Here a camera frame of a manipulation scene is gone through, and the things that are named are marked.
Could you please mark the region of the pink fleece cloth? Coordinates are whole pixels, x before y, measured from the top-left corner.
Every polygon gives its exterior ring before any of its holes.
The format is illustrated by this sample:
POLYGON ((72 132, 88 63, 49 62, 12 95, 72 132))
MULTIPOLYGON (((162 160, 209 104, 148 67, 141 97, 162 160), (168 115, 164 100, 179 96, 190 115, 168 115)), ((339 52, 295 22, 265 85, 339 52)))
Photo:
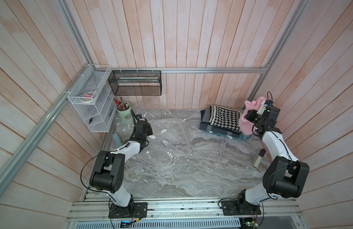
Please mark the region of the pink fleece cloth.
POLYGON ((257 100, 254 101, 245 101, 245 110, 244 112, 240 115, 239 121, 238 121, 238 126, 240 128, 240 131, 243 135, 251 135, 252 134, 252 128, 253 128, 253 123, 248 121, 246 119, 246 116, 250 110, 256 110, 258 111, 262 105, 262 102, 266 100, 265 97, 261 96, 257 100))

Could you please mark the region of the clear plastic vacuum bag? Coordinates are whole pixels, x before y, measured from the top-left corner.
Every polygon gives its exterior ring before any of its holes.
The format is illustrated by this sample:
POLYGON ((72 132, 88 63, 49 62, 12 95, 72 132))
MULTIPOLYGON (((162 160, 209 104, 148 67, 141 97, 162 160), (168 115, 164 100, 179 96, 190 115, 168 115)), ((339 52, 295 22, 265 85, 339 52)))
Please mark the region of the clear plastic vacuum bag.
POLYGON ((230 197, 226 140, 199 129, 199 111, 146 113, 149 145, 125 167, 125 187, 137 198, 230 197))

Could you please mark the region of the houndstooth patterned cloth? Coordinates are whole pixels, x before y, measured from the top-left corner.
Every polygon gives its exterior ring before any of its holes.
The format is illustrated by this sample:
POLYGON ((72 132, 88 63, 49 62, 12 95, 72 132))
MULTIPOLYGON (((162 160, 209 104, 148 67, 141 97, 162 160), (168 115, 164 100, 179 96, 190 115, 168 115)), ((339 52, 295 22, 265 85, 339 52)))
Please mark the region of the houndstooth patterned cloth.
POLYGON ((210 106, 210 125, 232 132, 240 132, 239 119, 241 112, 223 106, 210 106))

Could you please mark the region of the grey navy cloth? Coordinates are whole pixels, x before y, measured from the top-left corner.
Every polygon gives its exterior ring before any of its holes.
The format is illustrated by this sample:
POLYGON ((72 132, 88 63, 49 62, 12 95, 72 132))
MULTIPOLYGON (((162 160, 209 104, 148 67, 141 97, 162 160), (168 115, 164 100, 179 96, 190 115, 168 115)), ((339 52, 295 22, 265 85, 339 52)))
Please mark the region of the grey navy cloth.
POLYGON ((218 134, 226 135, 228 137, 244 140, 245 137, 240 132, 234 132, 234 131, 230 131, 228 129, 223 129, 220 127, 215 127, 215 126, 210 125, 210 123, 208 122, 209 118, 210 118, 210 114, 211 114, 210 108, 208 108, 207 110, 202 110, 202 111, 200 111, 200 113, 201 113, 201 122, 199 125, 200 130, 206 130, 206 131, 210 131, 212 133, 218 133, 218 134))

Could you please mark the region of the teal bear print blanket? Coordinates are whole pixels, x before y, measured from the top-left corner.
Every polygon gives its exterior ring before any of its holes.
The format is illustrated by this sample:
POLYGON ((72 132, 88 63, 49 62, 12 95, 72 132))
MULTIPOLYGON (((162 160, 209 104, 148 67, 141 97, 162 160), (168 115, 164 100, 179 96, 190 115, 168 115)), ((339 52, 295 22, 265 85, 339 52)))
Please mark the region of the teal bear print blanket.
POLYGON ((252 138, 253 134, 250 135, 244 135, 242 132, 239 133, 239 136, 237 137, 238 140, 241 141, 246 141, 246 140, 250 140, 252 138))

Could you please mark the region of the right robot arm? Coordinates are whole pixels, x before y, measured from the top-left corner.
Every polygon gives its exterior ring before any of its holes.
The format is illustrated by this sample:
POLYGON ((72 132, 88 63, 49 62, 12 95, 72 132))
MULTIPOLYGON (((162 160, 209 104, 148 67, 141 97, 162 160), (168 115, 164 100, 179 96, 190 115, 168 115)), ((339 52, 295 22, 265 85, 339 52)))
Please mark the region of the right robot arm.
POLYGON ((272 163, 266 170, 262 183, 241 191, 238 206, 258 208, 261 203, 274 197, 298 198, 304 188, 310 167, 299 161, 290 151, 282 132, 275 127, 280 109, 268 100, 259 110, 248 111, 246 119, 253 123, 257 136, 268 148, 272 163))

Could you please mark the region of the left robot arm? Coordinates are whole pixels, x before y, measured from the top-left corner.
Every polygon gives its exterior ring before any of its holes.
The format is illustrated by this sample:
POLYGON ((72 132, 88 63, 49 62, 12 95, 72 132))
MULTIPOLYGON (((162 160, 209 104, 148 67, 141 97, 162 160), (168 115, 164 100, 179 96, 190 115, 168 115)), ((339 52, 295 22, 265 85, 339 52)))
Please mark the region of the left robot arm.
POLYGON ((125 162, 148 145, 147 137, 152 134, 147 120, 137 121, 127 143, 113 151, 101 151, 96 157, 89 184, 105 192, 114 206, 131 208, 133 197, 123 185, 125 162))

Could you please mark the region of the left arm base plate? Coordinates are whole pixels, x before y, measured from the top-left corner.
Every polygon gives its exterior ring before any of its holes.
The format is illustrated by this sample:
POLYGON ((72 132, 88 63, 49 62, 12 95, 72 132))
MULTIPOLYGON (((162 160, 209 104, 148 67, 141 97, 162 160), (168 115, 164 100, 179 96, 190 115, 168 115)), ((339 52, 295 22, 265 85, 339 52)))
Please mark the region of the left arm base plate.
POLYGON ((119 207, 111 203, 108 218, 145 218, 147 216, 147 202, 130 203, 127 207, 119 207))

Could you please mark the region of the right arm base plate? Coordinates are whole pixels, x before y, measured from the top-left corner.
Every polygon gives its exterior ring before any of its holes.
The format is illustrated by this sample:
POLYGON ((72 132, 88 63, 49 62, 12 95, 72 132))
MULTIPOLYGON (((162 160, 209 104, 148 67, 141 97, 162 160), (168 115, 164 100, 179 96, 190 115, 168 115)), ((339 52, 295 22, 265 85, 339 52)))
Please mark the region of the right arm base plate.
POLYGON ((223 200, 220 205, 225 216, 261 215, 261 210, 258 205, 253 205, 245 201, 223 200))

